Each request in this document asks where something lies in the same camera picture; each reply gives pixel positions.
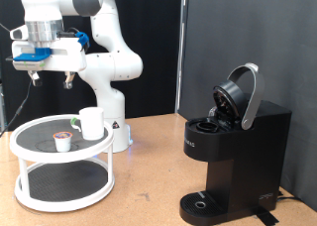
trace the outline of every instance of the cable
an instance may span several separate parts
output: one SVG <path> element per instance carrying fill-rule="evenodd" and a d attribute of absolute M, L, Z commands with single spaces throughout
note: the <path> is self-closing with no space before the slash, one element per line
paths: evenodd
<path fill-rule="evenodd" d="M 16 114 L 14 115 L 13 119 L 10 121 L 10 123 L 8 124 L 8 126 L 2 131 L 2 133 L 0 134 L 0 138 L 2 137 L 2 135 L 9 129 L 9 127 L 11 126 L 11 124 L 16 120 L 16 118 L 20 115 L 25 103 L 27 102 L 29 95 L 30 95 L 30 89 L 31 89 L 31 85 L 32 85 L 32 81 L 30 81 L 29 84 L 29 89 L 28 89 L 28 95 L 25 98 L 25 100 L 22 102 L 22 104 L 20 105 L 20 107 L 18 108 Z"/>
<path fill-rule="evenodd" d="M 73 28 L 73 27 L 70 27 L 67 31 L 69 32 L 69 31 L 71 31 L 71 30 L 75 31 L 76 33 L 79 32 L 76 28 Z"/>
<path fill-rule="evenodd" d="M 277 202 L 279 202 L 281 200 L 284 200 L 284 199 L 293 199 L 293 200 L 298 200 L 298 201 L 302 202 L 302 200 L 300 198 L 298 198 L 298 197 L 280 197 L 280 198 L 277 199 Z"/>
<path fill-rule="evenodd" d="M 7 27 L 5 27 L 4 25 L 2 25 L 1 23 L 0 23 L 0 26 L 1 26 L 3 29 L 5 29 L 6 31 L 8 31 L 9 33 L 11 32 Z"/>

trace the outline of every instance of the robotic arm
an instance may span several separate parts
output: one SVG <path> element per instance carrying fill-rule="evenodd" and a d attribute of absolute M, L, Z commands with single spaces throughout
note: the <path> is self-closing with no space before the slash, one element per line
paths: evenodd
<path fill-rule="evenodd" d="M 65 88 L 72 87 L 76 72 L 94 90 L 105 121 L 114 127 L 114 152 L 131 144 L 125 123 L 125 97 L 111 87 L 114 80 L 137 78 L 142 60 L 123 40 L 115 0 L 22 0 L 25 25 L 11 31 L 13 65 L 26 70 L 35 85 L 41 85 L 37 71 L 64 71 Z M 91 17 L 93 39 L 109 53 L 86 55 L 88 37 L 63 30 L 62 16 Z"/>

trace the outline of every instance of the black curtain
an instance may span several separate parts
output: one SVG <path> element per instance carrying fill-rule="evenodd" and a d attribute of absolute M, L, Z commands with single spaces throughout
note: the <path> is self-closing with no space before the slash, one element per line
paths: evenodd
<path fill-rule="evenodd" d="M 138 79 L 112 82 L 126 96 L 126 117 L 160 115 L 174 112 L 179 42 L 180 0 L 116 0 L 123 37 L 144 62 Z M 107 52 L 91 38 L 90 19 L 64 17 L 66 28 L 75 27 L 90 37 L 89 53 Z M 0 23 L 10 30 L 24 25 L 21 0 L 0 0 Z M 10 121 L 27 95 L 30 79 L 17 71 L 5 57 L 11 55 L 9 33 L 0 28 L 0 69 L 4 87 L 7 119 Z M 11 130 L 48 115 L 77 113 L 95 106 L 95 95 L 77 75 L 71 90 L 64 90 L 62 72 L 40 72 L 42 87 L 32 87 L 29 101 Z"/>
<path fill-rule="evenodd" d="M 317 210 L 316 0 L 188 0 L 179 113 L 207 116 L 212 90 L 246 62 L 260 67 L 264 99 L 292 114 L 281 186 Z M 250 75 L 240 80 L 251 92 Z"/>

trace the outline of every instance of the blue gripper part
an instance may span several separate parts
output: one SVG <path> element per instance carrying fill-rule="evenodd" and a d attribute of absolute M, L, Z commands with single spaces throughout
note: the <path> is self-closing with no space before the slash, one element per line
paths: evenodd
<path fill-rule="evenodd" d="M 86 44 L 88 44 L 88 47 L 90 47 L 89 43 L 89 37 L 83 33 L 83 32 L 78 32 L 76 36 L 79 38 L 78 42 L 84 47 Z"/>
<path fill-rule="evenodd" d="M 52 51 L 50 48 L 35 48 L 34 54 L 21 54 L 13 58 L 14 61 L 41 61 L 48 58 Z"/>

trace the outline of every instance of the black coffee machine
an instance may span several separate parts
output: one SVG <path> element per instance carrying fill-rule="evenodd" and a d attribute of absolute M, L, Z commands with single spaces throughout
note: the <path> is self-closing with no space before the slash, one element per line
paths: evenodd
<path fill-rule="evenodd" d="M 248 99 L 236 81 L 251 71 L 255 88 Z M 291 112 L 262 101 L 264 78 L 252 64 L 237 67 L 214 88 L 217 107 L 185 126 L 185 153 L 208 162 L 206 190 L 185 195 L 180 216 L 193 225 L 216 225 L 258 215 L 278 222 L 276 207 Z"/>

